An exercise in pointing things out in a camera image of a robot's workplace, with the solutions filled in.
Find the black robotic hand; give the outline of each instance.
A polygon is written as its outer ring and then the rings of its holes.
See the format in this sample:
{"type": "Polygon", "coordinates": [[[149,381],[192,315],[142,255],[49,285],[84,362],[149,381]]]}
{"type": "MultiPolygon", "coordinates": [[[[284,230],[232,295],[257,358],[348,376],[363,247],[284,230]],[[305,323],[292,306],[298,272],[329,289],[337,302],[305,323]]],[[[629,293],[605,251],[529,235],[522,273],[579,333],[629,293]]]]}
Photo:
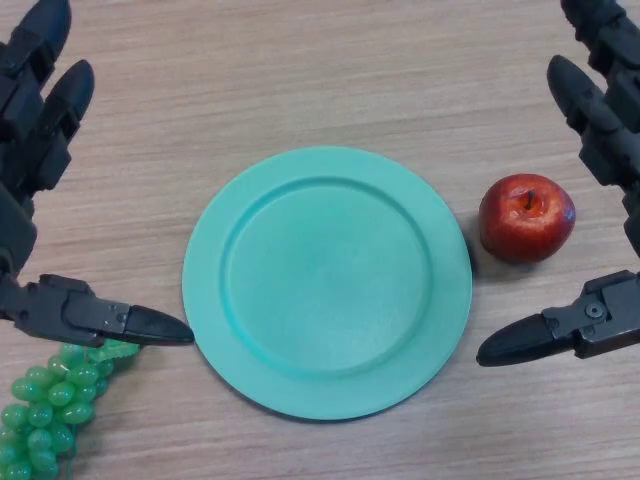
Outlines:
{"type": "MultiPolygon", "coordinates": [[[[624,192],[625,231],[640,255],[640,30],[614,0],[563,0],[603,93],[564,57],[551,60],[551,93],[582,140],[580,159],[601,185],[624,192]]],[[[624,271],[587,282],[580,297],[511,324],[480,347],[483,366],[528,362],[566,350],[579,358],[640,342],[640,275],[624,271]]]]}
{"type": "Polygon", "coordinates": [[[89,285],[54,275],[20,287],[16,277],[36,241],[33,197],[53,189],[94,90],[82,60],[43,100],[71,27],[68,0],[39,0],[9,42],[0,43],[0,318],[42,338],[99,346],[105,338],[188,345],[193,332],[164,313],[96,297],[89,285]]]}

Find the grape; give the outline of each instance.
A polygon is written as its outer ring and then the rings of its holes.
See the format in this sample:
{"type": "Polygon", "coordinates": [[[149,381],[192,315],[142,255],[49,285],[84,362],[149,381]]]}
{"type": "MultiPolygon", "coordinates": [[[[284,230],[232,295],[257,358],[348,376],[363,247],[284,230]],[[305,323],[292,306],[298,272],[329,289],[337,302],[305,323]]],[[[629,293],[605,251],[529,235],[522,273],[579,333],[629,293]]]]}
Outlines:
{"type": "Polygon", "coordinates": [[[77,367],[84,360],[85,348],[80,345],[64,343],[60,345],[58,356],[69,368],[77,367]]]}
{"type": "Polygon", "coordinates": [[[2,410],[2,423],[9,428],[18,428],[27,423],[27,407],[13,403],[2,410]]]}
{"type": "Polygon", "coordinates": [[[75,441],[73,433],[65,425],[59,422],[52,422],[49,426],[51,434],[51,449],[55,453],[63,453],[73,447],[75,441]]]}
{"type": "Polygon", "coordinates": [[[29,407],[27,416],[34,427],[46,427],[53,419],[53,407],[48,402],[33,404],[29,407]]]}
{"type": "Polygon", "coordinates": [[[31,478],[31,465],[23,460],[12,463],[7,467],[7,480],[29,480],[31,478]]]}
{"type": "Polygon", "coordinates": [[[62,420],[70,425],[79,425],[93,418],[94,410],[90,403],[73,403],[62,411],[62,420]]]}
{"type": "Polygon", "coordinates": [[[25,375],[27,379],[33,383],[40,385],[42,388],[48,388],[55,380],[55,375],[45,367],[31,367],[25,375]]]}
{"type": "Polygon", "coordinates": [[[108,377],[113,373],[116,368],[116,362],[113,360],[105,360],[104,362],[100,362],[98,364],[98,373],[100,377],[108,377]]]}
{"type": "Polygon", "coordinates": [[[35,476],[33,478],[37,480],[54,480],[58,478],[59,474],[60,467],[58,467],[57,463],[53,463],[49,468],[35,472],[35,476]]]}
{"type": "Polygon", "coordinates": [[[80,387],[88,387],[98,380],[98,369],[91,364],[84,363],[67,373],[67,380],[80,387]]]}
{"type": "Polygon", "coordinates": [[[37,402],[44,398],[44,389],[32,380],[19,378],[11,385],[11,393],[18,400],[37,402]]]}
{"type": "Polygon", "coordinates": [[[31,432],[27,439],[27,446],[31,451],[49,450],[53,444],[53,437],[47,430],[38,429],[31,432]]]}
{"type": "Polygon", "coordinates": [[[49,366],[49,371],[59,378],[64,378],[69,371],[69,367],[58,355],[51,357],[47,365],[49,366]]]}
{"type": "Polygon", "coordinates": [[[107,388],[109,388],[109,380],[106,378],[99,378],[96,382],[96,398],[104,395],[107,388]]]}
{"type": "Polygon", "coordinates": [[[18,435],[15,431],[11,430],[8,427],[0,428],[0,442],[2,443],[16,443],[20,439],[20,435],[18,435]]]}
{"type": "Polygon", "coordinates": [[[56,383],[49,389],[47,398],[54,407],[64,407],[73,398],[76,392],[76,387],[69,382],[56,383]]]}
{"type": "Polygon", "coordinates": [[[16,461],[18,449],[13,443],[0,444],[0,467],[5,467],[16,461]]]}
{"type": "Polygon", "coordinates": [[[33,464],[33,468],[38,471],[47,471],[52,465],[56,464],[56,455],[51,450],[39,450],[29,452],[29,459],[33,464]]]}
{"type": "Polygon", "coordinates": [[[88,387],[78,387],[76,394],[73,396],[74,402],[90,402],[96,398],[96,386],[89,385],[88,387]]]}

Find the screw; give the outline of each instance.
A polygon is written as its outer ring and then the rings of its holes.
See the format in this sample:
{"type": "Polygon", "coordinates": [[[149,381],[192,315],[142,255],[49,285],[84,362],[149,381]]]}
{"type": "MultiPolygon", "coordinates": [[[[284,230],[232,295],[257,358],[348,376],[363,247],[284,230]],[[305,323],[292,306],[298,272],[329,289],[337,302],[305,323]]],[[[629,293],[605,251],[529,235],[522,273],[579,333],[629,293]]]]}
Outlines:
{"type": "Polygon", "coordinates": [[[587,314],[587,317],[596,320],[604,315],[604,308],[599,303],[590,303],[584,312],[587,314]]]}

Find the tabletop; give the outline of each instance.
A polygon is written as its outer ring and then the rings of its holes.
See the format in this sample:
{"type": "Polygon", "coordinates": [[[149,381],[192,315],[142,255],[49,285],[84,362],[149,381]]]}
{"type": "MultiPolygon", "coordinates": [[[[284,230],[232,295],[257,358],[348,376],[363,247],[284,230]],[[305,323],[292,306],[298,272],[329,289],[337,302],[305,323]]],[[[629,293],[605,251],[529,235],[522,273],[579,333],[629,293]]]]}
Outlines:
{"type": "MultiPolygon", "coordinates": [[[[75,478],[637,478],[639,349],[475,363],[496,329],[573,301],[588,279],[637,268],[620,192],[581,164],[548,91],[552,55],[587,58],[558,3],[72,0],[55,78],[86,58],[96,94],[66,175],[37,196],[23,280],[81,278],[100,296],[184,319],[182,261],[212,196],[265,157],[318,144],[378,152],[422,176],[478,257],[462,342],[401,405],[297,422],[240,398],[195,347],[149,348],[98,401],[75,478]],[[558,182],[578,211],[569,241],[535,269],[500,265],[473,240],[486,189],[523,171],[558,182]]],[[[2,4],[7,38],[31,0],[2,4]]],[[[640,20],[640,1],[623,4],[640,20]]],[[[56,345],[0,328],[4,405],[12,381],[56,345]]]]}

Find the apple stem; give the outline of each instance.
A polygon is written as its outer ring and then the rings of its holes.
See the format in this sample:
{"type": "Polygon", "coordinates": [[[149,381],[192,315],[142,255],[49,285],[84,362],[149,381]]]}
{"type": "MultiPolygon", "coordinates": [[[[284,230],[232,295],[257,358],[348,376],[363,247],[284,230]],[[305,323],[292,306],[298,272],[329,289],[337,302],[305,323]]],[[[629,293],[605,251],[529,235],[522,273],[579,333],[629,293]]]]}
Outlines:
{"type": "Polygon", "coordinates": [[[531,207],[533,206],[533,198],[535,197],[535,193],[533,193],[533,190],[529,190],[527,192],[528,198],[527,198],[527,204],[524,206],[524,208],[526,208],[527,210],[531,210],[531,207]]]}

